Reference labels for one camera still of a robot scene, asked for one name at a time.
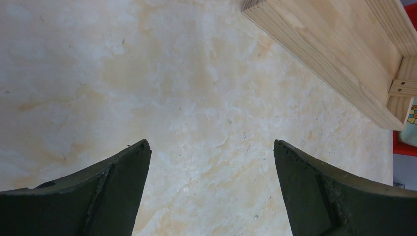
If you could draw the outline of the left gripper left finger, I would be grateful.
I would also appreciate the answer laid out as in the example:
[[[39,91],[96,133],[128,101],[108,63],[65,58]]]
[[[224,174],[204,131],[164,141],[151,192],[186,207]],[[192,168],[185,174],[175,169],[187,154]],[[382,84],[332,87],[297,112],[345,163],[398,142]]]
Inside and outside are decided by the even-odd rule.
[[[140,140],[70,175],[0,194],[3,236],[129,236],[151,161]]]

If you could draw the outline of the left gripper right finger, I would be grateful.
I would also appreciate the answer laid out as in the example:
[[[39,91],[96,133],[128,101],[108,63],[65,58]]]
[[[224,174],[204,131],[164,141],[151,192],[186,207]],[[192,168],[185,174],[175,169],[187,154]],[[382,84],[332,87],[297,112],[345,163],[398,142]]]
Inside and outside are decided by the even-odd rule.
[[[416,235],[416,191],[356,176],[284,140],[275,140],[274,159],[293,235]]]

